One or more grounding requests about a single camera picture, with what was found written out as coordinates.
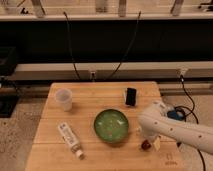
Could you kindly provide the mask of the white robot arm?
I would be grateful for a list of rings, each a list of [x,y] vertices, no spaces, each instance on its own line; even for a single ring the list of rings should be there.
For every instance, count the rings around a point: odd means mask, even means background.
[[[213,155],[213,127],[171,119],[167,117],[170,110],[163,101],[154,101],[142,110],[138,122],[144,139],[153,143],[164,135]]]

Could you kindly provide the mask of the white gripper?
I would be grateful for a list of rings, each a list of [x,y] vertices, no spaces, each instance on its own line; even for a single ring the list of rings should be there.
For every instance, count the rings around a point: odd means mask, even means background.
[[[160,142],[160,138],[159,138],[158,133],[151,131],[151,130],[148,130],[148,129],[145,129],[145,128],[142,128],[142,127],[139,127],[138,130],[139,130],[140,135],[145,140],[148,140],[149,142],[153,143],[153,146],[154,146],[156,151],[158,151],[160,149],[161,142]]]

